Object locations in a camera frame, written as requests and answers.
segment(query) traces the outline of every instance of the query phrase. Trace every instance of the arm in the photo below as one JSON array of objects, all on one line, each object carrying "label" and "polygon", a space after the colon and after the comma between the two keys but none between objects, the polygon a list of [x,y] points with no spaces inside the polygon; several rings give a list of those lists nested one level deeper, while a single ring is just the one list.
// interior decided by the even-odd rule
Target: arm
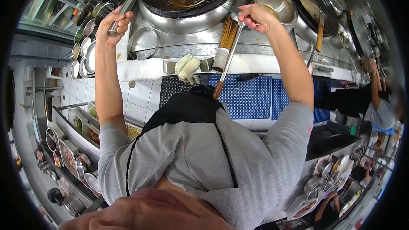
[{"label": "arm", "polygon": [[[98,28],[95,45],[95,106],[102,125],[112,123],[126,133],[122,93],[117,75],[116,44],[128,28],[132,12],[118,14],[120,7],[108,14]],[[108,36],[113,22],[119,22],[116,37]]]},{"label": "arm", "polygon": [[[308,68],[287,31],[265,7],[259,4],[241,6],[239,19],[248,28],[264,33],[279,62],[281,76],[290,102],[301,102],[314,110],[314,85]],[[256,26],[250,18],[260,23]]]},{"label": "arm", "polygon": [[324,213],[325,207],[327,206],[328,202],[332,197],[335,197],[337,195],[337,192],[334,191],[330,193],[327,198],[325,198],[324,202],[321,204],[321,206],[318,208],[317,213],[315,214],[315,222],[319,221],[322,218],[322,214]]},{"label": "arm", "polygon": [[379,91],[378,91],[378,75],[376,74],[378,69],[376,68],[376,63],[375,61],[371,58],[369,59],[370,65],[371,65],[371,98],[372,98],[372,104],[375,107],[376,110],[379,108],[379,104],[381,103],[381,98],[379,97]]}]

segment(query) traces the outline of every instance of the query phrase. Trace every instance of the kitchen worker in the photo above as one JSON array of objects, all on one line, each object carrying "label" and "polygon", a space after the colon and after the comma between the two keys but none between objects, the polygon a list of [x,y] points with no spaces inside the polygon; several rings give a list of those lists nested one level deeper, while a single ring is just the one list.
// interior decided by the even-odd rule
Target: kitchen worker
[{"label": "kitchen worker", "polygon": [[[232,121],[212,89],[197,86],[175,94],[130,143],[115,45],[132,12],[117,8],[101,22],[95,49],[98,180],[110,206],[61,229],[252,230],[284,202],[299,180],[313,127],[313,81],[279,20],[261,5],[241,9],[240,20],[269,39],[290,101],[266,137]],[[107,35],[113,22],[118,37]]]},{"label": "kitchen worker", "polygon": [[404,91],[398,89],[395,94],[379,92],[376,63],[370,59],[372,81],[362,89],[338,89],[335,92],[324,91],[322,98],[316,98],[315,107],[319,109],[338,110],[350,117],[371,121],[382,129],[390,129],[396,120],[403,123],[405,115]]}]

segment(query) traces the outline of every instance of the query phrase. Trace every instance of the cutting board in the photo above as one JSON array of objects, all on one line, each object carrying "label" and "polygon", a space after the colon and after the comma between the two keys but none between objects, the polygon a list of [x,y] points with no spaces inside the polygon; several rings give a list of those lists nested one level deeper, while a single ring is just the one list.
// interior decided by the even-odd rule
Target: cutting board
[{"label": "cutting board", "polygon": [[128,41],[130,37],[130,23],[128,24],[128,29],[124,36],[120,39],[117,44],[116,58],[117,63],[126,62],[128,60]]}]

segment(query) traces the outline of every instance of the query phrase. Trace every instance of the white towel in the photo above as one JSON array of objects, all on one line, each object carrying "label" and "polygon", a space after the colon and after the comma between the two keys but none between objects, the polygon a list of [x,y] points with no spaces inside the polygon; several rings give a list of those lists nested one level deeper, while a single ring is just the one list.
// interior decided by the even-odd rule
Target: white towel
[{"label": "white towel", "polygon": [[151,58],[120,62],[117,64],[117,72],[120,82],[162,79],[161,59]]}]

